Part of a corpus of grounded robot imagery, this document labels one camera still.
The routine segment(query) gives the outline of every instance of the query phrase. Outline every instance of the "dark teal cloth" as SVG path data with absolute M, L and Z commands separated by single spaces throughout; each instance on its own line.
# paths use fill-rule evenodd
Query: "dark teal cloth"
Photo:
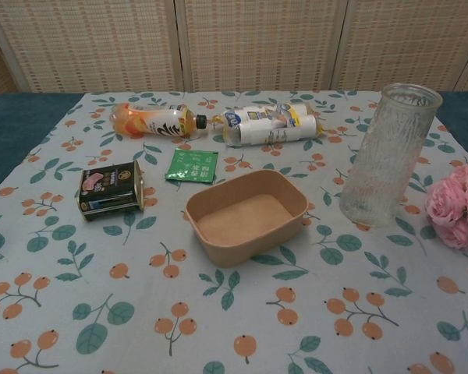
M 468 92 L 442 92 L 438 118 L 468 152 Z M 0 183 L 82 97 L 81 93 L 0 96 Z

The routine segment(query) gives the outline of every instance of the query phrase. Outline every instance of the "plastic bottle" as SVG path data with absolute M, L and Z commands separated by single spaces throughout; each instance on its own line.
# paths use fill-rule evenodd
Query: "plastic bottle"
M 164 136 L 184 136 L 196 129 L 206 129 L 205 115 L 194 115 L 186 105 L 118 104 L 111 120 L 116 132 L 124 135 L 142 133 Z
M 244 107 L 214 117 L 224 125 L 229 146 L 284 143 L 320 135 L 323 130 L 314 111 L 305 104 Z

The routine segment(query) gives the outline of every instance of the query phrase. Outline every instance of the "orange juice bottle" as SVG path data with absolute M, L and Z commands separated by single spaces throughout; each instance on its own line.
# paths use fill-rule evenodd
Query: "orange juice bottle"
M 186 105 L 117 104 L 111 120 L 115 131 L 124 135 L 184 136 L 196 129 L 206 129 L 207 124 L 205 115 L 195 115 Z

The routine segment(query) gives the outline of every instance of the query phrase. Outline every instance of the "glass vase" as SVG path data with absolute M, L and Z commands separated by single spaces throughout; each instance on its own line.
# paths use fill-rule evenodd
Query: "glass vase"
M 382 90 L 340 196 L 346 217 L 368 226 L 392 222 L 441 104 L 437 92 L 415 84 Z

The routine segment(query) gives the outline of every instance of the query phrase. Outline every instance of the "black bottle cap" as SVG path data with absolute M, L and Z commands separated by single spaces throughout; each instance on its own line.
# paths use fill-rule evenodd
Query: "black bottle cap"
M 206 115 L 197 115 L 196 116 L 196 127 L 198 129 L 206 129 Z

